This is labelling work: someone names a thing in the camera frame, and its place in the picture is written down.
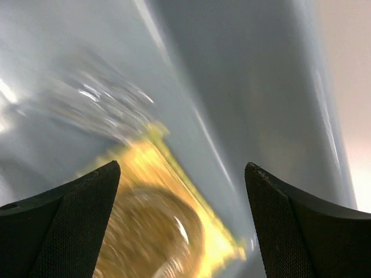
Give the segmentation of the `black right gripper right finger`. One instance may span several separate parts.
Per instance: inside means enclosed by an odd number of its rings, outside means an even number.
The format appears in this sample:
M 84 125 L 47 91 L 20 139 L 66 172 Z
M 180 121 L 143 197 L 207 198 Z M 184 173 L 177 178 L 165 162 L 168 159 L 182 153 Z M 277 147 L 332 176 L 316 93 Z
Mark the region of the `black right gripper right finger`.
M 267 277 L 370 277 L 370 214 L 289 185 L 254 163 L 245 183 Z

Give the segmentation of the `bamboo woven mat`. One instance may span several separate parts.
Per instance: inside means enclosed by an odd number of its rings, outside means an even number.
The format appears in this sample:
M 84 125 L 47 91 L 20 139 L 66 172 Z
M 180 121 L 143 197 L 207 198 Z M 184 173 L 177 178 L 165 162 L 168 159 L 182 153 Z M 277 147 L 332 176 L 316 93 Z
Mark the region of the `bamboo woven mat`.
M 229 262 L 245 260 L 244 244 L 233 237 L 187 177 L 164 142 L 167 134 L 165 127 L 151 123 L 141 137 L 110 148 L 81 169 L 80 174 L 115 160 L 121 168 L 117 194 L 147 186 L 168 190 L 187 203 L 203 226 L 204 254 L 197 277 L 212 277 Z

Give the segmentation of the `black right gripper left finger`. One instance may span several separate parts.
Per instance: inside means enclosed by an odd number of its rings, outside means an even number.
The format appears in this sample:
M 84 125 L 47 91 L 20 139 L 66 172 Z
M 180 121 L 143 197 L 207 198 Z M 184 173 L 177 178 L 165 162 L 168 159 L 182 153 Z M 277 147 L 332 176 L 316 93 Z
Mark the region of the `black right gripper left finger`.
M 1 206 L 1 277 L 92 277 L 120 175 L 112 161 Z

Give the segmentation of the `clear glass oval dish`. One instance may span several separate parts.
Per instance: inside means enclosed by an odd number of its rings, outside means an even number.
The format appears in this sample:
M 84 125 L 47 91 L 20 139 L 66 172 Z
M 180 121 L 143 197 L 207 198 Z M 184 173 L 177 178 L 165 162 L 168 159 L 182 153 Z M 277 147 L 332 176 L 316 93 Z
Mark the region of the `clear glass oval dish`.
M 197 213 L 172 192 L 118 193 L 93 277 L 197 277 L 204 254 Z

